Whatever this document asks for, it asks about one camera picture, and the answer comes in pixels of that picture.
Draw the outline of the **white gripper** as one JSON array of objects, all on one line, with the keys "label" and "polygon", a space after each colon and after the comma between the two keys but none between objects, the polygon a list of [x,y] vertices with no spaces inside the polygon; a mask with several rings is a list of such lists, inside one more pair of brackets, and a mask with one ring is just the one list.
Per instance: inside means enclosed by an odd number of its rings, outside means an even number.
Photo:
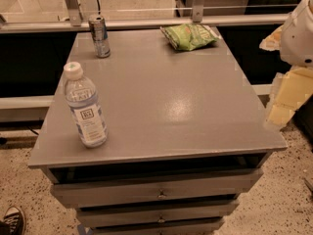
[{"label": "white gripper", "polygon": [[280,50],[281,59],[292,65],[273,79],[266,105],[265,126],[281,130],[313,95],[313,3],[301,0],[283,26],[264,38],[259,48]]}]

